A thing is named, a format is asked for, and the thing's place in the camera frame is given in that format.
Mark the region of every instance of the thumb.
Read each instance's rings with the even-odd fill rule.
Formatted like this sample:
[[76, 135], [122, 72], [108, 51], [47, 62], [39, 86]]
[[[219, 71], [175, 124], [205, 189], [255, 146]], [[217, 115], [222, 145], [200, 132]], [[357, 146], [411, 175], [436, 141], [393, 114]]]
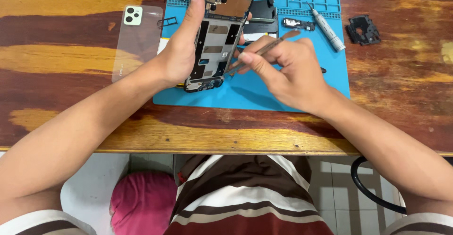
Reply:
[[249, 65], [252, 70], [254, 70], [258, 76], [264, 81], [264, 83], [269, 87], [274, 84], [286, 84], [288, 79], [280, 71], [276, 70], [269, 62], [267, 62], [262, 56], [242, 52], [238, 59], [243, 63]]
[[187, 8], [183, 22], [175, 34], [183, 35], [184, 38], [194, 41], [204, 17], [204, 9], [204, 0], [190, 0], [190, 6]]

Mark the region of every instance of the forearm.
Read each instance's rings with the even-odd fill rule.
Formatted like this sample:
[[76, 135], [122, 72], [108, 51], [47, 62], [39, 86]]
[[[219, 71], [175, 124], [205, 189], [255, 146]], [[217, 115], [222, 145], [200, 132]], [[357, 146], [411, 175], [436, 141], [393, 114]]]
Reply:
[[140, 70], [94, 93], [17, 142], [0, 159], [0, 199], [45, 190], [69, 179], [99, 144], [157, 91]]
[[335, 91], [322, 115], [402, 192], [453, 200], [453, 168], [429, 147]]

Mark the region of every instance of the black hose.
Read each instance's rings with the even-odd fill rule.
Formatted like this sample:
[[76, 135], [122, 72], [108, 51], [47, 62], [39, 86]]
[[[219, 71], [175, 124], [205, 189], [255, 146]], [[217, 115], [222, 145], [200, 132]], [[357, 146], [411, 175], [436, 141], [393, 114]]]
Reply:
[[365, 157], [361, 156], [361, 157], [357, 158], [354, 161], [354, 163], [352, 163], [351, 176], [352, 176], [352, 180], [354, 181], [354, 184], [357, 186], [357, 188], [359, 188], [360, 192], [363, 192], [363, 194], [365, 194], [366, 197], [370, 198], [370, 200], [376, 202], [377, 204], [383, 206], [384, 208], [387, 208], [387, 209], [393, 210], [393, 211], [395, 211], [397, 213], [401, 213], [401, 214], [405, 214], [406, 215], [406, 208], [405, 207], [401, 207], [401, 206], [395, 205], [393, 203], [390, 203], [388, 201], [382, 200], [381, 198], [377, 197], [372, 192], [370, 192], [362, 184], [362, 182], [360, 182], [359, 176], [357, 174], [357, 169], [359, 168], [360, 164], [362, 164], [362, 163], [364, 163], [366, 161], [367, 161], [367, 159]]

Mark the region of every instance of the striped shirt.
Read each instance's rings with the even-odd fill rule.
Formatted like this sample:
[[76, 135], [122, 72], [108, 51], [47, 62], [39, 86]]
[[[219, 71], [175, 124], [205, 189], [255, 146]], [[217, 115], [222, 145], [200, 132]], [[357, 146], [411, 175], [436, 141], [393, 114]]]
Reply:
[[[165, 235], [332, 234], [308, 194], [310, 176], [304, 157], [195, 155], [179, 173], [181, 182]], [[44, 234], [96, 233], [58, 210], [32, 212], [0, 226], [0, 235]], [[412, 214], [383, 234], [453, 235], [453, 217]]]

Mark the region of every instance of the camera cutout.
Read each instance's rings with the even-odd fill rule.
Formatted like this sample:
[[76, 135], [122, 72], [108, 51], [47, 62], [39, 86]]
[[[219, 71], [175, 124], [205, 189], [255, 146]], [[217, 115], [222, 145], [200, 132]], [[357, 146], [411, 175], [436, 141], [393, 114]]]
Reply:
[[126, 6], [124, 12], [125, 25], [140, 25], [143, 14], [143, 8], [140, 6]]

